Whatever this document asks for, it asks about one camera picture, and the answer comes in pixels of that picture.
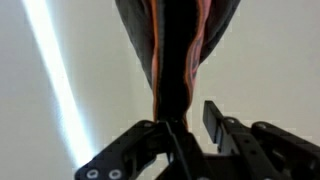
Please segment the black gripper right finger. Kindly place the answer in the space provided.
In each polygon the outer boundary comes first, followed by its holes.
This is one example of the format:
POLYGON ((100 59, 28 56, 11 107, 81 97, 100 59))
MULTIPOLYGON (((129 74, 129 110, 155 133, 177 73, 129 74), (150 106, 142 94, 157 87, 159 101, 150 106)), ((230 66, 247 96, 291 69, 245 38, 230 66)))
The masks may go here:
POLYGON ((220 122, 223 115, 213 101, 206 100, 203 109, 203 123, 217 151, 221 152, 221 128, 220 122))

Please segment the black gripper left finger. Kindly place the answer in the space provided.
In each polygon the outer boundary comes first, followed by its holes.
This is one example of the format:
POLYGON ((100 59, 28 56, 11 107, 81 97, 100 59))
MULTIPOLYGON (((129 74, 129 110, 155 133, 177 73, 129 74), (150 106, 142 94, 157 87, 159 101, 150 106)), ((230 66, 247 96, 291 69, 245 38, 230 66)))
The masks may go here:
POLYGON ((186 180, 193 180, 192 138, 178 122, 166 122, 165 125, 170 138, 170 148, 167 152, 170 172, 186 180))

